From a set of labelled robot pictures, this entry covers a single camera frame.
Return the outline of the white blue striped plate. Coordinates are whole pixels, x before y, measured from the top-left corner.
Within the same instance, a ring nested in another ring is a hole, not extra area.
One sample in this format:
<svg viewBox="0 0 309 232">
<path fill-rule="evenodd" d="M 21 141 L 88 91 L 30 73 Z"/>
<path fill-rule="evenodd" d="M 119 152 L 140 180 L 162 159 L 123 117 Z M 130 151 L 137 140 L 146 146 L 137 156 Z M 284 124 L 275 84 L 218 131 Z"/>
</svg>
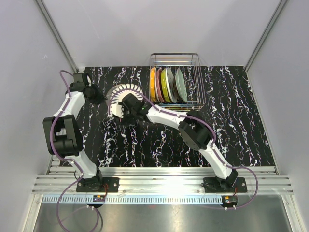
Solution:
<svg viewBox="0 0 309 232">
<path fill-rule="evenodd" d="M 107 94 L 108 117 L 124 117 L 124 107 L 120 104 L 124 98 L 132 94 L 137 100 L 143 100 L 142 89 L 135 84 L 119 84 L 113 87 Z"/>
</svg>

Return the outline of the yellow polka dot plate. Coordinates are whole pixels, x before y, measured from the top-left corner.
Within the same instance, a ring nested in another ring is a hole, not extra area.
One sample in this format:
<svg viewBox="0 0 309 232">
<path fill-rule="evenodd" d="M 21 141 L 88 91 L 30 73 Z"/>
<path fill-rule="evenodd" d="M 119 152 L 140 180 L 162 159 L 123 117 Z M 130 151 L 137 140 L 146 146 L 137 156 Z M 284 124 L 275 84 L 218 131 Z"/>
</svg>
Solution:
<svg viewBox="0 0 309 232">
<path fill-rule="evenodd" d="M 149 82 L 149 89 L 150 89 L 150 98 L 151 101 L 156 101 L 156 93 L 155 93 L 155 67 L 150 69 L 150 82 Z"/>
</svg>

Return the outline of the white watermelon pattern plate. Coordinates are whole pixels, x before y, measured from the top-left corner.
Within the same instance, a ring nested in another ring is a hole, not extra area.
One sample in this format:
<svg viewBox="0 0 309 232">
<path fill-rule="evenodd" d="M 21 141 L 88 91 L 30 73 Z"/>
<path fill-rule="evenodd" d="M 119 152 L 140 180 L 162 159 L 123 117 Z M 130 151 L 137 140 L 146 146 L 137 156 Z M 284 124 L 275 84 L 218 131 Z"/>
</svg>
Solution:
<svg viewBox="0 0 309 232">
<path fill-rule="evenodd" d="M 171 71 L 171 68 L 166 68 L 166 74 L 167 74 L 168 92 L 169 92 L 170 99 L 173 103 L 176 103 L 177 97 L 176 97 L 175 89 L 174 89 L 174 75 Z"/>
</svg>

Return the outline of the pink polka dot plate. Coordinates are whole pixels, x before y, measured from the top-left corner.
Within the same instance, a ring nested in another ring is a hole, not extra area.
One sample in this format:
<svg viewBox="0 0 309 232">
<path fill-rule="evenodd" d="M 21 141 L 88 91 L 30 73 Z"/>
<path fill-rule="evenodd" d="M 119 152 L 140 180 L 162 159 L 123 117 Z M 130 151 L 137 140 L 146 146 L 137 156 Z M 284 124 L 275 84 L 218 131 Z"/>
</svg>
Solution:
<svg viewBox="0 0 309 232">
<path fill-rule="evenodd" d="M 155 80 L 156 80 L 156 90 L 157 90 L 158 99 L 161 103 L 165 103 L 165 99 L 163 97 L 162 87 L 161 87 L 161 69 L 160 68 L 156 68 Z"/>
</svg>

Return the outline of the lime green polka dot plate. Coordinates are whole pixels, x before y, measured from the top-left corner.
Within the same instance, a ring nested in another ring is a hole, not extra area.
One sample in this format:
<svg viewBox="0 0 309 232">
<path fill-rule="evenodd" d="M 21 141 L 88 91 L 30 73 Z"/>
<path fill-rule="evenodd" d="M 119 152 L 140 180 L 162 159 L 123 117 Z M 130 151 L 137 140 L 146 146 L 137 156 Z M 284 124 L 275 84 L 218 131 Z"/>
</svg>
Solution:
<svg viewBox="0 0 309 232">
<path fill-rule="evenodd" d="M 165 99 L 165 102 L 171 103 L 171 98 L 169 97 L 169 91 L 168 91 L 168 70 L 169 68 L 164 68 L 161 72 L 161 86 L 162 86 L 162 92 Z"/>
</svg>

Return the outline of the mint green floral plate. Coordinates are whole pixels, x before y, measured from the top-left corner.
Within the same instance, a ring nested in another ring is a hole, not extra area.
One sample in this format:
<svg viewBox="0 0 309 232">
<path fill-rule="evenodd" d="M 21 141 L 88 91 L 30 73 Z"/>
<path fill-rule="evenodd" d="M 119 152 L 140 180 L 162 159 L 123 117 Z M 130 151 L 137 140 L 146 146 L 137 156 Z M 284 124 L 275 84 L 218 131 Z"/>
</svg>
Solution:
<svg viewBox="0 0 309 232">
<path fill-rule="evenodd" d="M 180 99 L 183 102 L 187 102 L 188 98 L 187 98 L 185 80 L 184 80 L 184 76 L 180 68 L 176 70 L 175 82 L 176 82 L 176 88 L 177 88 Z"/>
</svg>

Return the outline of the red floral plate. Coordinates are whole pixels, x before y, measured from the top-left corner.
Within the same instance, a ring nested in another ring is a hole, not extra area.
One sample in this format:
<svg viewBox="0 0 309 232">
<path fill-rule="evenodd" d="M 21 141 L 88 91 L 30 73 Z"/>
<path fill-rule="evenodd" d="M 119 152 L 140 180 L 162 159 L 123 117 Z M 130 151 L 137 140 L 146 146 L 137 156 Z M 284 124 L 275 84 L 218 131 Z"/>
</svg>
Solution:
<svg viewBox="0 0 309 232">
<path fill-rule="evenodd" d="M 177 85 L 176 85 L 175 81 L 173 82 L 173 88 L 174 88 L 174 92 L 175 92 L 175 97 L 177 98 L 177 101 L 179 101 L 180 100 L 180 96 L 179 96 Z"/>
</svg>

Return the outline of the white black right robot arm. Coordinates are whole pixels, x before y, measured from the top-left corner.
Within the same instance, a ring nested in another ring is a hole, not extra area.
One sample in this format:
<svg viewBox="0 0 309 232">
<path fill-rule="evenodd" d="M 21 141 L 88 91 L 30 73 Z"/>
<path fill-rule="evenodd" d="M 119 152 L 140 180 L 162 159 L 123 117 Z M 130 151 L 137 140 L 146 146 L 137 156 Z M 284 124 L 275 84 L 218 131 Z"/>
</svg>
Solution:
<svg viewBox="0 0 309 232">
<path fill-rule="evenodd" d="M 215 144 L 216 135 L 213 129 L 202 120 L 198 111 L 176 112 L 164 109 L 158 105 L 139 100 L 132 93 L 121 101 L 125 117 L 133 116 L 141 121 L 177 129 L 184 143 L 199 152 L 213 168 L 215 173 L 214 187 L 224 192 L 234 191 L 238 172 L 220 153 Z"/>
</svg>

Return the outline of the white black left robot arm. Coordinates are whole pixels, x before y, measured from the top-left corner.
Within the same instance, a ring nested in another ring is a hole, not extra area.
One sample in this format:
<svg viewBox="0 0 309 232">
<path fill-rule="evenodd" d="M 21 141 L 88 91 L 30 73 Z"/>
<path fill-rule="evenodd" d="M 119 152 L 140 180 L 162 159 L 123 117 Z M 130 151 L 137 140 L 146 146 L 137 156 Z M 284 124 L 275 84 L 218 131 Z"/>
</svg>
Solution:
<svg viewBox="0 0 309 232">
<path fill-rule="evenodd" d="M 71 74 L 73 82 L 66 81 L 65 99 L 60 109 L 43 120 L 43 129 L 48 151 L 60 160 L 68 162 L 79 177 L 77 191 L 98 192 L 109 190 L 108 182 L 102 177 L 98 166 L 84 151 L 83 136 L 76 118 L 86 102 L 100 104 L 105 100 L 98 86 L 92 84 L 85 72 Z"/>
</svg>

